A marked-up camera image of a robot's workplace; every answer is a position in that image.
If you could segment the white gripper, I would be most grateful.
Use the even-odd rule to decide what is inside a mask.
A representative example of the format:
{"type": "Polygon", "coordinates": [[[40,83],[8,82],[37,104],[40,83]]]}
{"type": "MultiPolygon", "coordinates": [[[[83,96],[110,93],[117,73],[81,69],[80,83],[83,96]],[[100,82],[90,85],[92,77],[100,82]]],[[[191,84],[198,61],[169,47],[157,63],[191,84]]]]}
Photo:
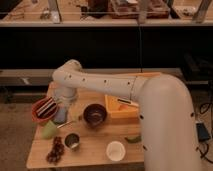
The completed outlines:
{"type": "Polygon", "coordinates": [[[70,100],[60,100],[58,102],[59,108],[60,107],[66,107],[67,108],[67,118],[68,118],[69,108],[71,107],[72,104],[73,104],[73,101],[70,101],[70,100]]]}

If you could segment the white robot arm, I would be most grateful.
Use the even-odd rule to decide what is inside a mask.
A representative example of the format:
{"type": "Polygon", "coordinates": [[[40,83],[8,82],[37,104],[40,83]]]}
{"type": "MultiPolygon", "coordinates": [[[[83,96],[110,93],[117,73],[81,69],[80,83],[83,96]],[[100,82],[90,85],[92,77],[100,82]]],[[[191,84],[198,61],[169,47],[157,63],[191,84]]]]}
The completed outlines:
{"type": "Polygon", "coordinates": [[[202,171],[193,102],[179,78],[86,73],[76,60],[57,68],[52,78],[67,98],[85,88],[136,102],[145,171],[202,171]]]}

